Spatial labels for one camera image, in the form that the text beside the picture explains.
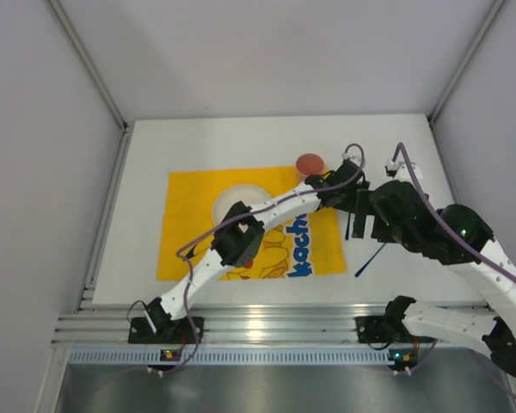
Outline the blue metallic fork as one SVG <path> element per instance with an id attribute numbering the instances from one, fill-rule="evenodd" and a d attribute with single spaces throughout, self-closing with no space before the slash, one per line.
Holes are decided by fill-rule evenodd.
<path id="1" fill-rule="evenodd" d="M 387 243 L 383 243 L 380 247 L 371 255 L 371 257 L 355 272 L 354 277 L 360 277 L 367 268 L 371 265 L 371 263 L 378 257 L 378 255 L 383 251 Z"/>

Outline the cream round plate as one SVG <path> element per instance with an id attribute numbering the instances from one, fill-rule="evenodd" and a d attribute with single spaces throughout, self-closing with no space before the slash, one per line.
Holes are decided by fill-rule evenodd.
<path id="1" fill-rule="evenodd" d="M 272 196 L 265 189 L 252 184 L 231 186 L 218 195 L 212 206 L 212 222 L 219 225 L 230 208 L 238 201 L 250 206 L 271 200 Z"/>

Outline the yellow Pikachu cloth placemat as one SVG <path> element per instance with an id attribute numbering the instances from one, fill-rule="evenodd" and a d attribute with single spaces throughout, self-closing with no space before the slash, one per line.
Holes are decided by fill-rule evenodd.
<path id="1" fill-rule="evenodd" d="M 218 225 L 222 213 L 213 211 L 217 198 L 237 185 L 255 185 L 276 197 L 297 184 L 291 166 L 269 168 L 173 172 L 169 186 L 158 257 L 157 279 L 180 280 L 187 264 L 176 257 L 184 245 Z M 226 275 L 225 280 L 258 280 L 323 276 L 344 273 L 337 214 L 323 209 L 300 214 L 268 232 L 254 260 Z"/>

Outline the orange plastic cup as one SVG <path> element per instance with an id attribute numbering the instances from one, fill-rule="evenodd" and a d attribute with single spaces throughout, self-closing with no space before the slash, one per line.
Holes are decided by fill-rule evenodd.
<path id="1" fill-rule="evenodd" d="M 307 177 L 322 175 L 326 172 L 323 159 L 314 153 L 305 153 L 298 157 L 295 163 L 297 181 L 303 182 Z"/>

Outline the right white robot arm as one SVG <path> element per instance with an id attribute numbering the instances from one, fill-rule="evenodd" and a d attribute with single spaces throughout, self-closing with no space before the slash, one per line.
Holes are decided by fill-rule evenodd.
<path id="1" fill-rule="evenodd" d="M 516 378 L 516 267 L 491 227 L 471 208 L 436 209 L 412 164 L 391 160 L 390 181 L 358 194 L 357 219 L 374 218 L 372 238 L 439 262 L 472 286 L 490 310 L 476 316 L 399 295 L 384 315 L 365 322 L 368 342 L 404 342 L 412 336 L 457 344 L 488 357 Z"/>

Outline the blue metallic spoon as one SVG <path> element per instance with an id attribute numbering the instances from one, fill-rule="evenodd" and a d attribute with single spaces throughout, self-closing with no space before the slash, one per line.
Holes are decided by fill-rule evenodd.
<path id="1" fill-rule="evenodd" d="M 350 238 L 350 225 L 351 225 L 351 214 L 349 213 L 347 215 L 347 224 L 346 224 L 346 230 L 345 230 L 345 237 L 344 239 L 346 241 L 349 241 L 349 238 Z"/>

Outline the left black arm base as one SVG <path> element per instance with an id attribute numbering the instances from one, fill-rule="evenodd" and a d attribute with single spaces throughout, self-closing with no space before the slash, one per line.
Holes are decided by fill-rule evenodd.
<path id="1" fill-rule="evenodd" d="M 130 323 L 129 344 L 195 344 L 200 342 L 204 330 L 204 318 L 194 317 L 192 328 L 187 317 L 170 322 L 165 329 L 154 332 L 145 317 L 134 317 Z"/>

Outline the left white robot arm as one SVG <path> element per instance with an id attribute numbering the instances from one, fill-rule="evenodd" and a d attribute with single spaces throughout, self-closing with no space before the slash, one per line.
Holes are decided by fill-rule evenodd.
<path id="1" fill-rule="evenodd" d="M 209 249 L 200 261 L 188 265 L 187 275 L 173 288 L 154 298 L 144 309 L 144 320 L 152 335 L 168 337 L 177 322 L 189 320 L 189 308 L 212 282 L 254 259 L 267 232 L 298 215 L 323 208 L 336 208 L 356 192 L 357 181 L 364 175 L 364 159 L 352 158 L 327 176 L 307 177 L 295 188 L 271 200 L 254 205 L 241 201 L 233 204 L 219 225 L 203 236 L 212 236 Z"/>

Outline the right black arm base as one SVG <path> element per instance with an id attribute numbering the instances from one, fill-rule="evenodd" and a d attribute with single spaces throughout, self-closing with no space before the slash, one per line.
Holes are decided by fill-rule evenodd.
<path id="1" fill-rule="evenodd" d="M 391 327 L 383 316 L 361 316 L 355 318 L 358 342 L 374 348 L 385 349 L 389 344 L 430 343 L 432 338 L 412 336 L 403 327 Z"/>

